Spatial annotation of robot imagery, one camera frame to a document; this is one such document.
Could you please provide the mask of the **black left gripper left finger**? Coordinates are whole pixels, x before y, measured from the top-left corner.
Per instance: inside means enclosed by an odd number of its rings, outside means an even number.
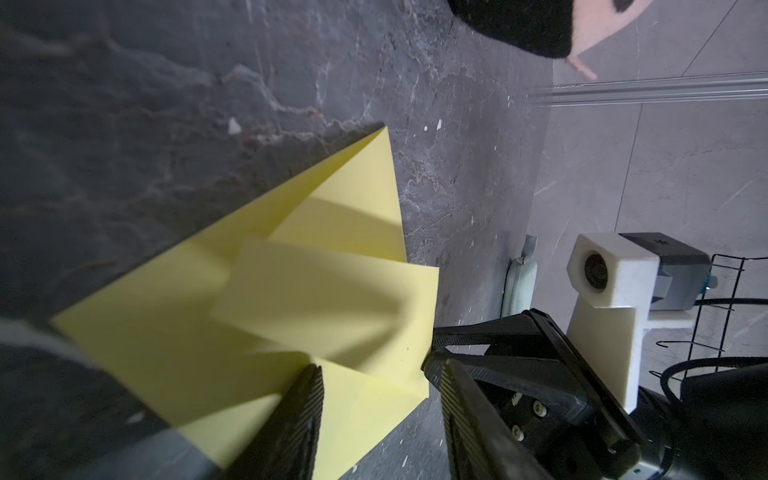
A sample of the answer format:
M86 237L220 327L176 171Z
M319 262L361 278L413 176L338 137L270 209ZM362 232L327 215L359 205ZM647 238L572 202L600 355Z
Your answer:
M222 479L310 479L324 402L322 368L308 365Z

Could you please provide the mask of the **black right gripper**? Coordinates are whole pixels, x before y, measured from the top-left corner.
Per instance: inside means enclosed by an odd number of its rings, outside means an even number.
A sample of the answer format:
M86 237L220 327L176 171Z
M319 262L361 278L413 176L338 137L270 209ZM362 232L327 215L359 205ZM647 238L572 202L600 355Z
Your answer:
M621 233L659 257L651 311L686 311L706 290L712 268L703 251L660 232ZM544 312L473 325L439 327L422 370L433 384L459 362L509 427L537 456L580 439L592 456L638 456L643 438L615 396Z

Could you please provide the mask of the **yellow square paper sheet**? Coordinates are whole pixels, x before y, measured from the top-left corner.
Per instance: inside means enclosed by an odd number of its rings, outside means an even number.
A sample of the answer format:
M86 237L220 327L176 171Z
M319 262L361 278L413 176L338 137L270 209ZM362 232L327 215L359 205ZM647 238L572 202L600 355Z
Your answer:
M53 322L221 467L318 365L313 475L337 479L428 397L438 281L407 260L380 129Z

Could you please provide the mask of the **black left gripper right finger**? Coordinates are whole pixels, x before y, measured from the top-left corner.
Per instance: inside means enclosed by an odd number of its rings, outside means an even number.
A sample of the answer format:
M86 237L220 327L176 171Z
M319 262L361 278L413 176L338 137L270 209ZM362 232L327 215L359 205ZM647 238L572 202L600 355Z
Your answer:
M440 393L453 479L549 479L511 434L476 382L454 360L441 369Z

